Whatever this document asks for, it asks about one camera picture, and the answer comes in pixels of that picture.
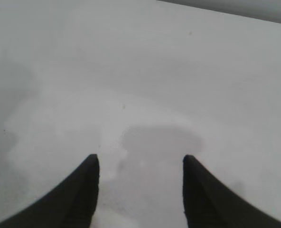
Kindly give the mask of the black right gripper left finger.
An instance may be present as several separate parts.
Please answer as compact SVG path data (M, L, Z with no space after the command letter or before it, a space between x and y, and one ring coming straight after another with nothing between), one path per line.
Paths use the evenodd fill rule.
M88 228L99 192L100 165L89 155L45 196L0 222L0 228Z

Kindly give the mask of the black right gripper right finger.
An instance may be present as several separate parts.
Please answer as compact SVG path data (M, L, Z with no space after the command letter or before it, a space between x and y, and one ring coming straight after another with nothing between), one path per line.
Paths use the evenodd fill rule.
M281 228L281 221L239 197L193 155L183 159L182 193L190 228Z

